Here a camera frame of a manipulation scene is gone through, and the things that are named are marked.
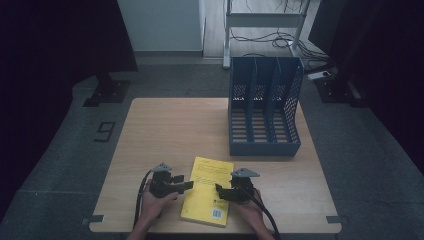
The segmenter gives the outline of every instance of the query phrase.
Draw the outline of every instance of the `plastic organizer slot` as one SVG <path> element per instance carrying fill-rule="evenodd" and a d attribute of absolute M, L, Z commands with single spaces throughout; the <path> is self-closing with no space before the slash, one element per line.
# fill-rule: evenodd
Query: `plastic organizer slot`
<path fill-rule="evenodd" d="M 233 57 L 228 102 L 230 155 L 294 156 L 303 80 L 299 58 Z"/>

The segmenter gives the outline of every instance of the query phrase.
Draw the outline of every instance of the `white wall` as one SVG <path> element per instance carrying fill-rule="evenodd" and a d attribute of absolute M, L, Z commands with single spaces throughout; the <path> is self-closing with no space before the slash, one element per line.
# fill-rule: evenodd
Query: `white wall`
<path fill-rule="evenodd" d="M 203 0 L 118 0 L 134 51 L 202 51 Z"/>

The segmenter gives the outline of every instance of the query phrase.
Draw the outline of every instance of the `human hand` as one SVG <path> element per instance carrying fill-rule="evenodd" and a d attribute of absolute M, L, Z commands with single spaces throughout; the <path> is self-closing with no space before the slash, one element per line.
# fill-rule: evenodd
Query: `human hand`
<path fill-rule="evenodd" d="M 178 196 L 178 192 L 170 193 L 164 198 L 157 198 L 150 192 L 149 179 L 146 183 L 146 187 L 143 190 L 142 202 L 141 202 L 141 215 L 138 218 L 136 225 L 134 226 L 131 233 L 128 235 L 127 240 L 143 240 L 146 237 L 147 231 L 153 224 L 153 221 L 159 216 L 163 207 L 174 200 Z"/>
<path fill-rule="evenodd" d="M 174 192 L 163 198 L 155 197 L 150 192 L 151 182 L 152 180 L 149 179 L 146 183 L 146 187 L 143 190 L 141 215 L 139 217 L 139 221 L 145 221 L 147 223 L 152 223 L 159 216 L 163 207 L 171 200 L 175 200 L 178 196 L 178 192 Z"/>
<path fill-rule="evenodd" d="M 256 188 L 254 190 L 255 194 L 253 197 L 257 202 L 263 204 L 261 193 Z M 237 209 L 242 218 L 253 229 L 259 240 L 275 240 L 271 232 L 265 226 L 262 209 L 256 203 L 249 200 L 246 203 L 230 202 L 230 204 Z"/>
<path fill-rule="evenodd" d="M 261 193 L 258 189 L 255 188 L 254 198 L 262 203 Z M 242 218 L 251 226 L 256 226 L 258 224 L 263 224 L 263 214 L 262 209 L 254 203 L 252 200 L 249 200 L 245 203 L 231 202 L 231 206 L 237 209 Z"/>

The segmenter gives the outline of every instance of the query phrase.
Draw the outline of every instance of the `dark background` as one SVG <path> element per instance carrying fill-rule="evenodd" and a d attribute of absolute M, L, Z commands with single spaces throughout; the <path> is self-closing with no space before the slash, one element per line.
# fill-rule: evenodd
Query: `dark background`
<path fill-rule="evenodd" d="M 417 0 L 323 0 L 309 36 L 342 71 L 338 89 L 352 81 L 422 173 L 423 7 Z"/>
<path fill-rule="evenodd" d="M 72 86 L 137 66 L 116 0 L 2 1 L 0 41 L 3 218 L 66 116 Z"/>

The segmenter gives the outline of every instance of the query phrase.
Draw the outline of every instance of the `wooden table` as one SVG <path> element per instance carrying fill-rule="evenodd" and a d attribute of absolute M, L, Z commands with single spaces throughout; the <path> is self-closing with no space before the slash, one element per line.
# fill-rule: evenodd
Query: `wooden table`
<path fill-rule="evenodd" d="M 337 233 L 337 216 L 300 105 L 296 126 L 302 145 L 295 157 L 229 156 L 227 98 L 134 99 L 118 141 L 90 223 L 94 232 L 130 232 L 136 196 L 144 175 L 161 162 L 172 175 L 190 173 L 196 156 L 232 161 L 261 174 L 252 178 L 281 233 Z M 180 219 L 184 195 L 179 195 L 150 229 L 156 233 L 251 233 L 230 208 L 226 228 Z M 272 225 L 264 215 L 266 225 Z"/>

